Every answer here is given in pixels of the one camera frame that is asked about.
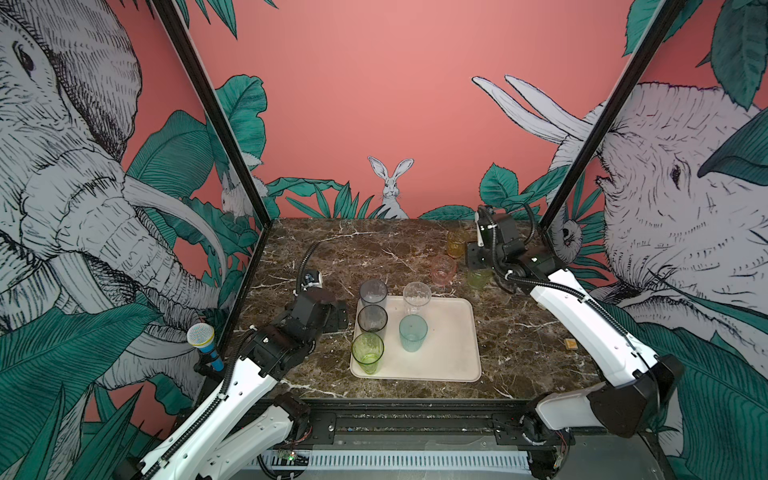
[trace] beige tray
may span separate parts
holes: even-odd
[[[351,353],[349,369],[361,379],[435,380],[476,382],[480,379],[480,352],[472,304],[463,298],[433,297],[420,315],[429,326],[422,348],[406,352],[400,344],[400,320],[406,315],[402,296],[387,296],[388,320],[383,335],[384,355],[373,375],[363,372]],[[362,309],[358,300],[357,312]],[[360,327],[355,319],[355,337]]]

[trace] rabbit ear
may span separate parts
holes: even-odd
[[[379,175],[384,180],[389,179],[389,172],[386,170],[386,166],[384,166],[383,163],[376,160],[374,157],[368,157],[368,160],[371,162],[371,167],[373,167],[373,171],[376,175]]]
[[[406,158],[395,169],[395,173],[392,175],[392,178],[397,178],[400,175],[404,174],[408,171],[410,167],[413,167],[413,159],[412,158]]]

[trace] rabbit illustration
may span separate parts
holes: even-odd
[[[374,157],[368,157],[371,162],[371,167],[376,175],[379,175],[384,179],[384,194],[382,198],[382,211],[389,209],[384,215],[384,218],[408,218],[408,214],[400,208],[397,203],[397,197],[400,196],[400,189],[397,187],[397,179],[400,175],[404,174],[410,167],[413,166],[413,159],[406,158],[395,169],[395,173],[389,176],[389,172],[383,163],[376,160]]]

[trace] pink wall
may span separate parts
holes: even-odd
[[[214,87],[237,74],[264,81],[257,177],[350,181],[364,199],[383,187],[369,155],[390,173],[412,157],[398,185],[400,205],[417,217],[477,205],[494,162],[513,170],[521,188],[547,171],[556,145],[516,127],[471,78],[512,92],[504,83],[512,74],[583,116],[607,98],[627,61],[631,1],[294,0],[276,10],[235,0],[238,38],[210,9],[209,25],[188,3]],[[283,198],[278,204],[284,217],[303,216]]]

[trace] microphone head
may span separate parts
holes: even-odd
[[[207,323],[195,323],[187,330],[187,341],[199,349],[209,346],[213,340],[214,328]]]

